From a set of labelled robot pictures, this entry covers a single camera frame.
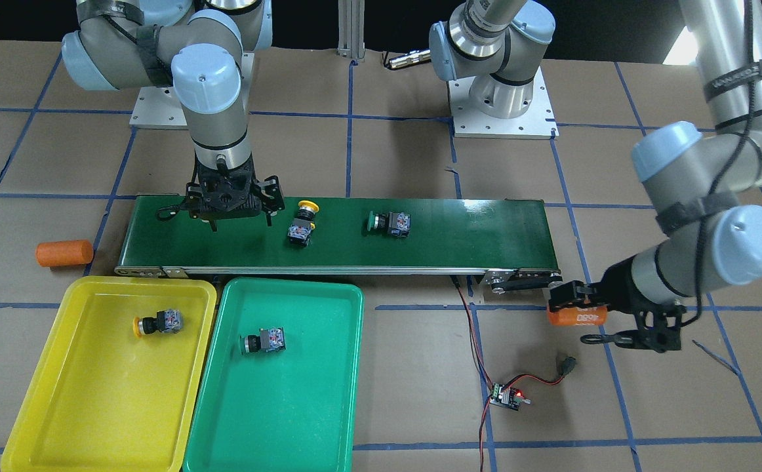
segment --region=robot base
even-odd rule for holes
[[[244,53],[241,64],[241,96],[244,106],[250,98],[252,65],[255,54]],[[133,105],[130,125],[143,129],[188,129],[186,117],[180,108],[180,99],[174,87],[142,87]]]
[[[448,96],[454,117],[454,135],[459,138],[516,138],[549,140],[559,135],[553,107],[539,68],[534,81],[534,95],[526,113],[516,119],[496,119],[478,110],[468,98],[474,77],[449,81]]]

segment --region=orange cylinder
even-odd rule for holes
[[[92,243],[86,239],[40,243],[34,251],[42,267],[81,266],[92,260]]]
[[[547,319],[555,326],[602,325],[608,314],[606,307],[562,308],[557,313],[547,309]]]

